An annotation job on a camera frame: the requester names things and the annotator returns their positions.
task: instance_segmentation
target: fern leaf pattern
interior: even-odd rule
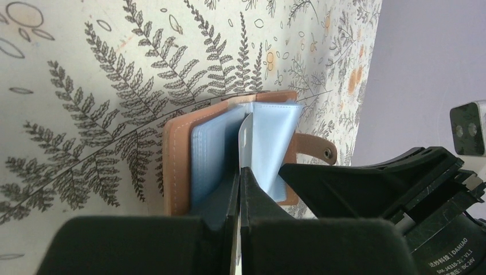
[[[347,69],[350,65],[350,49],[356,44],[356,39],[354,38],[354,30],[351,26],[349,13],[342,11],[339,17],[338,35],[332,38],[330,51],[333,54],[328,58],[326,66],[330,68],[328,70],[328,75],[331,79],[335,76],[335,69],[338,67],[338,77],[345,77],[347,74]]]
[[[217,2],[219,2],[220,0],[204,0],[204,4],[211,10],[215,10],[216,9],[216,4]]]
[[[248,57],[248,37],[246,36],[246,23],[245,23],[245,18],[243,16],[243,13],[240,12],[240,20],[241,20],[241,46],[240,46],[240,51],[238,52],[239,58],[238,63],[239,65],[236,66],[236,76],[238,77],[238,80],[236,81],[236,92],[237,93],[244,93],[246,91],[246,87],[250,85],[250,76],[248,73],[251,71],[250,69],[247,69],[247,67],[250,65],[248,62],[249,57]]]
[[[214,26],[209,25],[208,21],[204,20],[204,17],[199,13],[193,5],[189,3],[189,0],[184,0],[186,6],[191,9],[191,14],[194,15],[194,20],[199,23],[199,29],[204,36],[204,44],[207,46],[206,53],[208,53],[207,61],[217,61],[217,65],[211,65],[207,68],[210,72],[207,76],[211,79],[208,84],[208,92],[222,96],[231,92],[236,84],[234,83],[236,76],[230,76],[229,74],[235,70],[234,66],[224,66],[225,63],[233,60],[233,57],[229,54],[224,54],[226,48],[226,40],[221,43],[221,34],[214,33]]]
[[[153,128],[135,130],[121,138],[115,147],[115,153],[120,154],[121,159],[127,161],[132,174],[134,190],[137,197],[143,202],[145,201],[143,176],[147,173],[147,165],[154,154],[150,147],[156,145],[154,140],[156,135],[157,131]]]
[[[65,70],[59,66],[57,61],[49,61],[48,65],[51,67],[49,71],[53,77],[50,80],[51,83],[56,88],[62,89],[56,91],[56,96],[64,102],[62,107],[70,113],[71,118],[75,121],[75,126],[80,130],[79,135],[82,137],[80,141],[83,145],[98,147],[106,146],[112,142],[117,137],[116,134],[120,134],[124,129],[123,126],[119,125],[114,132],[107,130],[118,114],[118,109],[107,113],[108,100],[93,111],[95,106],[93,94],[90,93],[85,97],[81,87],[74,91],[73,80],[66,76]]]
[[[268,11],[268,14],[274,18],[275,17],[275,11],[276,11],[276,6],[277,6],[277,0],[267,0],[266,3],[266,10]]]
[[[300,54],[297,54],[292,59],[292,66],[289,69],[289,75],[292,77],[289,89],[297,91],[299,96],[304,95],[307,91],[312,91],[309,84],[309,78],[306,73],[306,66],[303,63]]]
[[[122,179],[117,174],[120,172],[115,165],[120,159],[115,157],[115,150],[102,149],[88,158],[81,168],[80,174],[88,188],[111,206],[120,206],[115,195],[116,188]]]
[[[290,27],[292,22],[296,20],[297,14],[302,11],[303,13],[307,12],[307,8],[311,7],[316,15],[316,20],[319,22],[318,13],[310,0],[294,0],[293,5],[290,7],[290,13],[287,21],[287,25]]]
[[[139,46],[150,47],[145,56],[158,57],[160,59],[152,63],[152,68],[162,70],[161,73],[157,74],[158,77],[172,81],[164,85],[164,88],[169,90],[169,95],[173,97],[173,99],[170,99],[170,102],[174,105],[195,103],[196,98],[207,88],[207,84],[202,84],[196,88],[199,80],[207,73],[207,70],[200,70],[194,73],[192,77],[189,77],[189,73],[199,63],[199,60],[192,59],[184,66],[178,66],[187,50],[187,46],[179,46],[172,57],[169,58],[171,48],[175,48],[175,37],[166,38],[161,46],[164,30],[158,29],[151,39],[152,22],[148,21],[143,25],[143,13],[142,11],[137,11],[136,3],[132,0],[125,0],[125,2],[127,5],[123,9],[129,14],[125,19],[136,25],[132,32],[142,38],[139,41]]]
[[[39,148],[44,150],[45,155],[51,155],[48,160],[54,162],[51,166],[54,171],[60,171],[80,161],[79,154],[82,152],[83,144],[72,150],[76,138],[64,140],[66,133],[55,135],[49,128],[26,122],[23,127],[26,132],[32,135],[30,140],[37,142]]]
[[[258,50],[258,56],[257,60],[255,61],[255,64],[253,65],[255,70],[252,71],[253,75],[251,77],[250,81],[250,89],[255,92],[259,92],[263,89],[263,83],[261,81],[261,48],[263,46],[263,43],[260,43],[260,49]]]
[[[12,219],[23,219],[32,209],[44,212],[53,206],[56,192],[46,185],[56,173],[55,169],[46,163],[38,163],[36,158],[27,162],[26,159],[9,157],[5,164],[10,172],[22,179],[22,183],[0,185],[0,194],[7,199],[0,201],[0,225]]]
[[[112,87],[117,90],[116,94],[123,100],[120,106],[126,109],[125,112],[121,113],[127,119],[125,123],[143,125],[155,120],[164,105],[161,107],[155,106],[163,92],[152,91],[154,78],[151,77],[143,84],[142,69],[138,69],[134,74],[135,63],[126,64],[123,55],[119,54],[117,56],[114,48],[109,47],[96,34],[93,24],[87,22],[85,25],[85,33],[88,36],[86,41],[92,46],[91,51],[93,51],[96,60],[100,63],[100,68],[108,73],[106,77],[116,83],[112,84]]]

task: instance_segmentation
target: leaf illustration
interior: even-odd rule
[[[59,193],[62,202],[67,202],[71,209],[82,209],[88,201],[89,189],[86,181],[74,176],[72,170],[65,171],[53,183],[53,189]]]
[[[241,19],[241,47],[240,51],[238,52],[238,55],[240,56],[237,60],[240,63],[239,65],[236,66],[236,71],[235,75],[237,76],[238,80],[236,81],[236,86],[237,88],[235,91],[237,93],[244,93],[246,91],[246,87],[250,85],[250,82],[248,80],[250,79],[250,76],[248,73],[250,72],[250,69],[247,69],[250,65],[248,63],[248,37],[246,36],[246,24],[245,24],[245,18],[243,17],[243,13],[240,12],[240,19]]]
[[[292,25],[292,20],[295,21],[295,19],[297,18],[297,13],[299,11],[306,13],[308,7],[312,8],[314,14],[316,15],[316,22],[319,22],[318,13],[310,0],[294,0],[293,5],[290,7],[290,13],[289,13],[287,25],[290,27]]]
[[[132,184],[137,197],[145,201],[143,192],[144,175],[147,173],[147,164],[150,162],[150,156],[153,152],[147,149],[156,145],[153,139],[157,131],[153,128],[135,130],[121,138],[115,146],[115,153],[126,160],[132,174]]]
[[[268,3],[266,5],[266,10],[268,11],[268,14],[273,18],[275,17],[275,10],[276,10],[276,1],[277,0],[267,0]]]
[[[120,123],[113,131],[113,137],[117,138],[123,132],[123,130],[125,130],[126,126],[127,126],[126,124]]]
[[[216,9],[216,3],[219,2],[220,0],[204,0],[204,4],[211,9],[215,10]]]
[[[117,176],[120,171],[114,167],[119,159],[114,156],[115,151],[107,149],[93,155],[84,166],[84,180],[88,183],[88,188],[100,195],[108,205],[118,207],[120,203],[115,193],[121,178]]]
[[[208,92],[216,96],[222,96],[231,92],[234,87],[234,81],[236,76],[230,76],[229,73],[235,69],[234,66],[228,66],[223,70],[223,64],[233,59],[230,55],[223,55],[226,48],[226,40],[220,43],[221,34],[214,35],[214,26],[204,20],[204,17],[199,13],[199,10],[195,9],[193,5],[189,3],[189,0],[184,0],[186,6],[191,9],[191,13],[194,14],[194,20],[199,23],[201,34],[206,38],[204,44],[207,46],[206,53],[208,53],[208,61],[218,61],[218,65],[211,66],[208,69],[212,73],[208,76],[210,81],[208,85]]]
[[[33,187],[48,183],[53,174],[57,172],[53,166],[45,163],[38,164],[36,158],[26,163],[26,159],[8,157],[5,167],[21,178],[22,183],[30,184]]]
[[[185,97],[181,99],[171,99],[170,103],[177,106],[184,106],[184,105],[195,103],[195,100],[192,97]]]
[[[252,80],[250,81],[250,89],[255,92],[259,92],[263,89],[263,83],[261,81],[261,56],[262,56],[262,45],[263,43],[260,43],[260,49],[258,50],[258,56],[257,60],[255,61],[255,64],[253,65],[255,70],[252,71]]]
[[[0,194],[10,201],[21,202],[27,199],[31,193],[31,186],[22,189],[17,183],[7,183],[0,185]]]
[[[76,146],[76,148],[73,149],[73,156],[75,158],[79,158],[79,156],[83,152],[83,149],[84,149],[84,145],[83,144],[79,144],[78,146]]]
[[[17,258],[21,258],[23,256],[24,256],[24,254],[3,254],[3,255],[0,255],[0,261],[14,260],[14,259],[17,259]]]
[[[25,206],[29,209],[37,208],[41,212],[47,211],[47,209],[53,206],[56,192],[52,188],[41,187],[27,199]]]
[[[349,49],[356,42],[353,35],[354,32],[349,14],[343,10],[339,17],[338,35],[332,38],[332,43],[329,47],[329,50],[333,51],[333,57],[329,58],[326,66],[333,67],[335,64],[338,64],[340,70],[344,69],[343,64],[349,60]]]
[[[64,79],[64,75],[65,75],[65,71],[62,69],[62,67],[58,66],[57,61],[55,62],[49,61],[48,64],[52,68],[51,75],[57,76],[57,78],[53,78],[53,79],[57,79],[62,84],[61,88],[64,89],[64,92],[56,91],[56,95],[61,100],[69,102],[63,104],[62,106],[68,112],[73,113],[70,115],[73,120],[82,121],[82,123],[78,123],[78,122],[75,123],[76,127],[79,130],[81,130],[80,133],[83,132],[85,129],[91,129],[91,128],[98,128],[103,130],[106,133],[106,136],[103,139],[99,139],[93,136],[88,139],[86,138],[81,139],[81,142],[83,142],[84,145],[90,147],[104,146],[109,144],[113,140],[113,136],[111,135],[111,133],[106,131],[107,128],[106,125],[104,124],[101,125],[97,121],[103,118],[104,116],[105,116],[104,121],[107,120],[108,116],[116,116],[118,110],[114,110],[106,114],[109,108],[109,101],[106,101],[103,104],[101,104],[97,110],[95,110],[92,114],[90,114],[92,108],[96,105],[94,95],[90,93],[88,97],[84,98],[83,89],[79,87],[74,93],[74,96],[72,96],[73,95],[72,92],[74,91],[72,79],[69,76],[67,76],[65,78],[65,81],[62,82],[62,79]],[[114,118],[115,117],[108,119],[107,122],[111,123],[111,121]]]
[[[131,1],[128,1],[127,3],[129,3],[128,7],[126,7],[127,9],[131,10],[132,8],[135,8]],[[140,28],[143,23],[143,14],[141,12],[133,12],[132,18],[135,18],[135,22],[138,24],[139,28],[135,29],[140,31],[140,33],[137,33],[138,35],[146,36],[146,34],[150,33],[152,28],[151,22],[147,23],[143,30]],[[93,30],[91,23],[86,23],[86,27],[86,34],[89,37],[88,40],[101,41],[100,37],[97,36]],[[113,84],[112,87],[118,91],[118,97],[124,100],[120,103],[120,105],[124,108],[128,108],[126,112],[121,113],[121,115],[127,119],[125,122],[130,124],[134,123],[135,121],[131,118],[140,116],[142,113],[145,120],[155,120],[156,114],[154,113],[154,110],[151,109],[146,103],[148,94],[152,89],[153,79],[149,80],[142,90],[139,90],[139,87],[143,82],[142,69],[138,69],[137,73],[134,75],[134,62],[127,65],[122,54],[118,55],[118,58],[116,58],[115,53],[111,54],[114,52],[113,47],[111,47],[108,51],[108,46],[105,46],[106,42],[103,42],[101,47],[99,47],[99,44],[101,43],[95,43],[96,47],[92,47],[92,51],[95,54],[95,57],[99,57],[97,60],[102,65],[106,66],[109,70],[114,71],[113,73],[108,74],[107,78],[113,82],[116,82],[116,84]],[[150,45],[151,42],[144,40],[142,44]],[[136,102],[137,104],[129,104],[127,102],[134,98],[137,98],[137,100],[131,102]]]
[[[49,160],[55,162],[55,167],[57,170],[71,166],[73,163],[79,162],[79,158],[75,157],[73,153],[70,152],[76,139],[67,140],[61,147],[61,143],[64,141],[66,133],[57,135],[52,139],[52,131],[45,129],[37,124],[32,124],[26,122],[23,126],[26,132],[32,135],[32,141],[38,142],[38,146],[44,149],[44,153],[52,155]]]
[[[136,4],[133,3],[132,0],[125,0],[127,6],[124,7],[124,10],[129,14],[129,16],[126,17],[126,19],[134,23],[136,25],[136,32],[137,33],[142,33],[142,40],[140,40],[139,45],[140,46],[151,46],[151,49],[147,51],[145,54],[146,57],[157,57],[159,58],[158,61],[155,61],[152,63],[153,68],[158,68],[158,69],[164,69],[163,72],[158,73],[157,76],[166,79],[166,80],[171,80],[172,82],[166,83],[164,86],[165,88],[169,90],[173,89],[181,89],[180,85],[182,84],[185,89],[187,89],[189,92],[185,96],[191,96],[192,100],[194,101],[196,95],[195,93],[191,92],[191,87],[189,83],[187,82],[186,78],[189,76],[189,73],[191,70],[194,68],[194,66],[197,64],[198,60],[191,60],[187,64],[184,65],[183,69],[181,70],[181,73],[178,73],[179,71],[179,62],[181,61],[185,51],[187,50],[187,46],[178,46],[177,50],[175,51],[174,54],[168,59],[168,56],[170,54],[170,49],[173,48],[174,46],[174,40],[175,37],[168,37],[166,38],[164,44],[162,47],[160,47],[160,44],[162,42],[162,33],[163,29],[158,29],[153,37],[150,37],[151,35],[151,29],[152,29],[152,22],[148,21],[145,25],[143,25],[143,14],[141,11],[137,11],[136,9]],[[199,74],[205,74],[205,70],[200,70],[199,72],[196,73],[196,75]],[[168,91],[169,95],[173,95],[173,91]],[[146,99],[142,99],[142,102],[147,103],[148,101]],[[157,113],[154,113],[154,109],[151,109],[154,115],[157,115],[158,113],[161,112],[160,109],[157,109]]]
[[[307,91],[311,91],[311,86],[309,84],[309,77],[307,76],[306,67],[301,59],[301,55],[297,54],[292,59],[292,66],[288,70],[289,75],[292,77],[289,89],[296,90],[299,96],[302,96]]]

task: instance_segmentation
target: fern print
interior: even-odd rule
[[[334,77],[335,64],[339,67],[339,77],[346,75],[346,70],[350,62],[350,48],[356,43],[353,38],[353,29],[349,19],[349,13],[343,11],[339,17],[338,35],[332,39],[329,50],[333,51],[332,56],[328,58],[327,67],[330,67],[328,75],[331,79]]]
[[[315,116],[318,111],[318,104],[319,104],[319,96],[313,97],[310,104],[305,104],[304,108],[302,109],[301,118],[304,119],[304,122],[311,123],[312,120],[315,119]]]
[[[327,75],[324,74],[324,72],[313,72],[312,75],[311,75],[311,84],[312,84],[312,88],[315,90],[315,91],[319,91],[319,90],[324,90],[326,92],[328,92],[328,90],[326,90],[326,81],[327,81]]]
[[[250,10],[257,6],[258,0],[241,0],[241,2],[246,3],[245,10]]]
[[[0,193],[7,199],[0,202],[0,225],[11,219],[23,219],[32,209],[44,212],[53,206],[56,192],[47,185],[52,181],[55,169],[46,163],[39,164],[35,158],[27,162],[26,159],[9,157],[5,166],[22,179],[22,184],[0,186]]]
[[[221,34],[214,34],[214,26],[210,26],[208,21],[204,20],[203,16],[200,15],[199,11],[188,0],[184,0],[184,3],[191,9],[191,14],[194,15],[194,20],[199,23],[201,34],[205,37],[204,45],[207,46],[206,53],[209,54],[206,60],[210,62],[218,61],[217,65],[211,65],[207,68],[210,72],[207,77],[211,79],[207,91],[216,96],[225,95],[231,92],[236,86],[234,83],[236,76],[229,75],[235,67],[231,65],[223,67],[225,63],[233,60],[231,55],[223,54],[226,47],[226,40],[220,43]]]
[[[346,150],[341,150],[339,153],[338,161],[336,162],[339,166],[350,166],[352,157],[352,147],[346,143]]]
[[[327,122],[326,120],[321,120],[317,127],[312,130],[311,134],[314,136],[322,136],[325,139],[329,139],[330,135],[333,133],[336,124],[333,120]]]
[[[204,108],[209,107],[209,106],[211,106],[211,100],[206,100],[206,101],[203,101],[201,103],[194,105],[194,108],[191,110],[191,112],[194,112],[194,111],[197,111],[197,110],[200,110],[200,109],[204,109]]]
[[[347,112],[342,112],[338,119],[339,128],[343,129],[348,133],[352,133],[352,136],[356,136],[356,126],[354,123],[354,114],[352,110],[348,110]],[[354,151],[354,143],[351,143],[350,152]]]
[[[134,130],[122,137],[115,147],[115,153],[117,155],[120,154],[122,160],[127,160],[130,173],[132,174],[132,184],[137,197],[142,202],[145,201],[142,185],[145,179],[143,176],[147,173],[147,164],[150,162],[150,156],[154,154],[150,151],[150,147],[156,145],[153,139],[156,134],[157,131],[153,128]]]
[[[215,10],[216,9],[216,4],[220,0],[204,0],[204,4],[210,9],[210,10]]]
[[[277,0],[267,0],[266,10],[272,18],[275,17],[276,2]]]
[[[291,27],[292,21],[295,21],[295,19],[297,18],[297,14],[300,11],[302,11],[303,13],[306,13],[307,8],[309,8],[309,7],[312,8],[312,10],[314,11],[314,13],[316,15],[316,21],[319,22],[318,13],[317,13],[316,9],[314,8],[314,5],[312,4],[312,2],[310,0],[293,0],[293,5],[290,7],[290,13],[289,13],[287,25],[289,27]]]
[[[117,84],[112,84],[123,101],[120,105],[127,111],[121,115],[127,119],[127,124],[143,125],[156,119],[167,104],[167,100],[159,100],[162,91],[152,92],[154,78],[150,78],[144,85],[142,69],[134,74],[135,63],[125,63],[122,54],[116,56],[113,47],[108,47],[93,30],[93,24],[85,23],[86,41],[92,46],[91,51],[101,63],[100,68],[108,73],[107,78]]]
[[[289,89],[295,90],[300,95],[304,95],[307,91],[313,91],[311,89],[309,78],[306,73],[306,66],[302,60],[301,55],[298,53],[292,59],[292,66],[288,70],[289,75],[292,77],[292,80],[289,85]]]
[[[80,140],[83,145],[89,147],[106,146],[121,134],[125,129],[124,124],[118,125],[113,132],[108,130],[119,112],[115,109],[107,113],[109,100],[92,111],[95,106],[93,94],[90,93],[84,98],[81,87],[74,92],[73,80],[66,76],[65,70],[59,66],[58,62],[49,61],[48,65],[51,67],[50,74],[54,77],[51,78],[51,83],[56,88],[63,89],[63,91],[56,91],[56,96],[65,101],[62,106],[71,113],[71,118],[76,121],[75,126],[80,130]]]
[[[132,30],[137,36],[142,37],[139,41],[139,46],[149,46],[151,49],[145,54],[146,57],[159,57],[160,60],[152,63],[152,68],[162,69],[163,72],[157,74],[158,77],[171,80],[172,82],[164,84],[164,88],[169,90],[169,95],[173,97],[170,102],[174,105],[188,105],[195,103],[195,99],[205,91],[207,84],[196,87],[199,80],[207,73],[206,70],[200,70],[194,73],[191,78],[189,74],[199,63],[199,60],[192,59],[182,69],[178,70],[179,62],[187,50],[187,46],[179,46],[172,57],[169,59],[168,55],[171,48],[174,47],[175,37],[168,37],[161,47],[163,29],[158,29],[154,36],[150,37],[152,31],[152,21],[148,21],[143,25],[143,14],[141,11],[137,11],[136,3],[132,0],[125,0],[127,6],[123,9],[129,13],[125,19],[136,25],[136,28]]]
[[[255,70],[252,71],[253,75],[251,77],[250,81],[250,89],[255,92],[259,92],[263,89],[263,83],[261,81],[261,55],[262,55],[262,46],[263,43],[260,43],[260,49],[258,50],[258,56],[257,60],[255,61],[255,64],[253,65]]]
[[[241,46],[240,46],[240,51],[238,52],[238,55],[240,56],[237,60],[240,63],[239,65],[236,66],[236,76],[238,77],[238,80],[236,81],[237,88],[235,91],[237,93],[244,93],[246,91],[246,87],[250,85],[250,82],[248,80],[250,79],[250,76],[248,73],[251,71],[250,69],[247,69],[250,65],[248,62],[249,57],[248,57],[248,37],[246,36],[246,24],[245,24],[245,18],[243,17],[243,13],[240,12],[240,19],[241,19]]]
[[[358,7],[357,16],[362,23],[370,24],[372,27],[378,23],[381,5],[373,5],[373,10],[368,11],[364,0],[352,0],[352,4]]]
[[[38,146],[44,150],[45,155],[51,155],[48,160],[54,163],[50,165],[53,173],[80,161],[79,154],[82,152],[84,145],[79,144],[71,151],[76,138],[66,140],[63,143],[66,133],[54,137],[54,133],[49,128],[44,128],[37,124],[31,125],[28,121],[23,127],[26,128],[27,133],[33,136],[30,140],[38,142]]]
[[[88,158],[81,168],[88,188],[111,206],[120,206],[116,198],[116,188],[121,178],[117,176],[119,170],[115,168],[120,160],[115,158],[115,151],[102,149]]]

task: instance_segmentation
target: white camera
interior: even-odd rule
[[[454,149],[464,161],[463,169],[486,180],[486,100],[450,110]]]

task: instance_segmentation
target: white paper background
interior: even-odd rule
[[[163,29],[158,53],[167,39],[174,37],[166,58],[169,65],[172,56],[187,47],[173,66],[178,74],[164,79],[158,74],[170,70],[152,67],[155,62],[163,62],[163,58],[146,56],[153,47],[139,45],[146,34],[137,36],[132,32],[138,26],[126,20],[130,14],[123,9],[127,6],[124,0],[1,2],[0,156],[5,162],[0,168],[1,274],[34,273],[56,230],[69,218],[160,214],[163,196],[158,187],[158,134],[163,122],[228,95],[260,89],[299,91],[299,102],[305,105],[299,131],[333,141],[340,152],[339,164],[350,164],[380,0],[192,0],[190,5],[193,9],[183,0],[136,1],[135,14],[142,11],[137,19],[142,29],[148,21],[152,22],[150,34],[146,33],[151,43],[156,31]],[[214,27],[208,45],[205,40],[210,37],[201,33],[204,28],[199,28],[191,11],[203,16],[204,22],[207,20],[208,31]],[[37,26],[41,16],[44,21]],[[92,24],[92,30],[86,23]],[[100,67],[91,50],[93,46],[87,42],[87,29],[107,43],[107,54],[113,48],[117,61],[120,54],[124,57],[123,70],[118,76],[115,72],[112,79],[123,77],[126,67],[134,62],[133,73],[126,77],[130,84],[141,68],[143,82],[139,88],[123,89],[121,92],[129,95],[124,99],[113,85],[125,81],[106,77],[109,73]],[[211,52],[208,47],[216,41],[214,49],[219,47],[220,51]],[[180,80],[181,71],[195,62],[192,60],[198,62],[182,77],[182,85],[189,85],[197,74],[199,80],[185,91],[185,86],[171,89],[181,84],[173,82]],[[217,70],[220,65],[228,70],[225,75]],[[54,67],[56,71],[51,73],[49,70]],[[59,73],[64,75],[63,87],[56,87],[56,80],[51,81],[59,80]],[[56,95],[56,91],[65,92],[68,76],[73,81],[68,99],[74,100],[82,87],[80,109],[93,94],[92,100],[88,99],[88,105],[94,103],[87,112],[91,118],[109,100],[108,108],[99,109],[101,118],[84,120],[89,122],[85,127],[91,129],[79,129],[75,123],[83,121],[74,121],[71,115],[80,112],[68,112],[70,107],[63,104],[73,102]],[[140,89],[152,77],[152,89],[145,94]],[[219,81],[223,88],[217,91],[218,84],[212,81]],[[157,91],[163,94],[150,99]],[[163,108],[156,110],[159,103]],[[147,106],[150,110],[145,112],[143,108]],[[103,121],[116,109],[119,112],[104,130]],[[34,124],[38,124],[37,128],[32,128]],[[111,138],[117,127],[123,131]],[[76,141],[72,146],[66,144],[73,138]],[[81,144],[85,146],[76,156],[73,150]],[[112,198],[118,207],[109,205],[107,196],[100,194],[103,190],[109,193],[107,185],[115,183]],[[144,202],[137,197],[134,183],[141,184]],[[288,211],[296,217],[311,215],[302,204]]]

